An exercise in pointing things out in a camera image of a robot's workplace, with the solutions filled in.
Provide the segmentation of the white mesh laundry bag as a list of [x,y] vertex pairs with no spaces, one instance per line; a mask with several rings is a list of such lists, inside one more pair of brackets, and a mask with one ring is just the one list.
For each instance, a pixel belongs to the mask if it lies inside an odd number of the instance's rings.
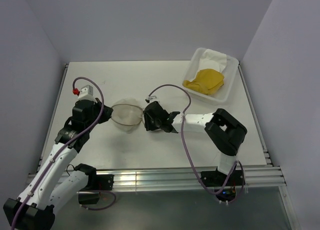
[[112,107],[111,120],[121,131],[132,133],[143,121],[143,107],[135,98],[123,98],[116,101]]

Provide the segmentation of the yellow bra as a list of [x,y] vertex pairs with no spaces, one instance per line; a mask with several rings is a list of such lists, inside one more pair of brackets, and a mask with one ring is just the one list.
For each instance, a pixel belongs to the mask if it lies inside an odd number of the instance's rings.
[[182,85],[203,95],[213,95],[224,85],[224,75],[214,69],[200,70],[194,80],[184,80]]

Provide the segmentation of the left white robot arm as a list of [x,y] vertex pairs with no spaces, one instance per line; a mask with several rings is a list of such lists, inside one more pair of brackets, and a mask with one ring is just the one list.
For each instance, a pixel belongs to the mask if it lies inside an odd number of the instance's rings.
[[113,109],[99,99],[78,100],[72,115],[58,132],[54,145],[36,176],[16,198],[8,198],[3,210],[11,228],[49,230],[59,209],[78,191],[98,191],[95,167],[80,163],[70,176],[58,183],[70,162],[81,151],[97,124],[107,122]]

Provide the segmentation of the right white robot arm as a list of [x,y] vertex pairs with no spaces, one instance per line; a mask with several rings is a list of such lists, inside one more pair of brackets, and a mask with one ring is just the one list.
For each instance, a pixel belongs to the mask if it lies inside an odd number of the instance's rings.
[[220,158],[215,171],[201,173],[203,183],[207,187],[240,183],[240,173],[234,173],[234,163],[248,130],[225,109],[218,108],[207,114],[183,114],[179,111],[169,113],[158,101],[154,101],[144,109],[143,117],[147,131],[207,134],[220,151]]

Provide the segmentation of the white bra in tray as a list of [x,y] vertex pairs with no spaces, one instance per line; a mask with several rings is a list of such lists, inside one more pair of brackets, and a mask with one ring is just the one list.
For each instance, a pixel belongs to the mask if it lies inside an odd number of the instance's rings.
[[213,69],[222,73],[227,66],[227,55],[212,49],[206,49],[200,56],[198,70]]

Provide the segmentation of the white plastic tray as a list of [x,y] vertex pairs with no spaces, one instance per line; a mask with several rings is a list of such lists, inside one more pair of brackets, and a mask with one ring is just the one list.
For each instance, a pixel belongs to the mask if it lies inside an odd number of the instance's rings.
[[238,70],[239,61],[225,53],[197,48],[182,80],[183,88],[208,103],[227,101]]

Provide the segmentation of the aluminium mounting rail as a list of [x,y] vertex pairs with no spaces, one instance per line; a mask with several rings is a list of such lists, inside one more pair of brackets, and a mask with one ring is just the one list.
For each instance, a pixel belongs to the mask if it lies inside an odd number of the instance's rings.
[[[266,165],[244,166],[245,186],[247,188],[267,188],[286,186],[286,180],[279,166],[273,166],[269,153],[264,151]],[[201,190],[190,167],[155,168],[131,170],[98,170],[97,175],[113,175],[113,192],[159,192]]]

